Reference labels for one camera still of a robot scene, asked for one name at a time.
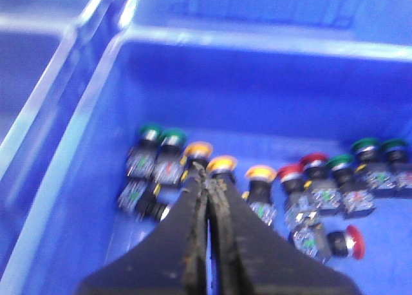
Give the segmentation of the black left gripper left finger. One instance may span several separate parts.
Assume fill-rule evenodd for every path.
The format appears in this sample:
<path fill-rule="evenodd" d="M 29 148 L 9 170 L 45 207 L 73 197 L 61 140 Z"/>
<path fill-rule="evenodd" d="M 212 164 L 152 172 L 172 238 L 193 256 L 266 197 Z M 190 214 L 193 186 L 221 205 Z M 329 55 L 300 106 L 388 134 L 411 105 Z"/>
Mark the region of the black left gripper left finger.
<path fill-rule="evenodd" d="M 169 214 L 136 247 L 85 277 L 76 294 L 206 294 L 207 174 L 193 162 Z"/>

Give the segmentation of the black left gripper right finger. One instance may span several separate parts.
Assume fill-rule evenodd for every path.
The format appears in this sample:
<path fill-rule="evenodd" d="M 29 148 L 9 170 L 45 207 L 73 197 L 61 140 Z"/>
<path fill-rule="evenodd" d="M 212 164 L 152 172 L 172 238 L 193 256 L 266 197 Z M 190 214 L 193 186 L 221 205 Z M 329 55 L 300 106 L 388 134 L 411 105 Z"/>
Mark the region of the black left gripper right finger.
<path fill-rule="evenodd" d="M 208 183 L 218 294 L 360 294 L 347 275 L 299 252 L 265 225 L 228 175 Z"/>

